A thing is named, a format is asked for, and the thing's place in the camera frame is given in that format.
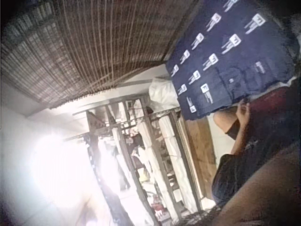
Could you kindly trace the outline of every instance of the navy blue fabric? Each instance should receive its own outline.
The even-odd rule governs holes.
[[[282,30],[272,17],[262,13],[252,0],[238,0],[225,12],[224,5],[227,2],[228,0],[205,0],[166,63],[170,74],[175,65],[179,67],[172,82],[176,90],[181,85],[186,85],[188,90],[185,95],[196,102],[197,118],[231,106],[245,96],[259,94],[271,84],[287,82],[293,76],[294,59],[288,48],[298,51],[297,40]],[[215,13],[221,19],[207,32],[206,25]],[[245,26],[256,14],[260,14],[265,23],[246,34],[248,29]],[[204,40],[192,50],[192,44],[199,33],[203,34]],[[222,46],[234,34],[241,42],[223,54]],[[186,50],[190,56],[180,64]],[[212,54],[217,56],[218,62],[203,71],[203,64]],[[196,70],[201,78],[190,85],[189,78]],[[209,92],[214,99],[211,105],[208,105],[200,89],[205,83],[210,84]],[[182,111],[187,112],[186,118],[193,119],[196,114],[189,116],[186,97],[179,96],[178,100]]]

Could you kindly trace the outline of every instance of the woven bamboo blind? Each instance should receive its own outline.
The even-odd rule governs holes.
[[[195,0],[39,1],[1,39],[3,81],[48,107],[163,64]]]

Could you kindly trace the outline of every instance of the hand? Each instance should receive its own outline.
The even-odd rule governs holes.
[[[250,121],[250,103],[245,104],[244,100],[241,100],[238,104],[236,116],[239,120],[240,126],[245,128]]]

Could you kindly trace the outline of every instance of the wooden board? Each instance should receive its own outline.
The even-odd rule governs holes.
[[[208,119],[185,121],[185,127],[201,192],[213,199],[211,186],[217,168]]]

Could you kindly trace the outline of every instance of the sleeve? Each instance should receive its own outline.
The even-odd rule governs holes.
[[[220,165],[212,183],[212,195],[215,203],[223,207],[235,194],[236,178],[235,169],[239,157],[226,154],[221,157]]]

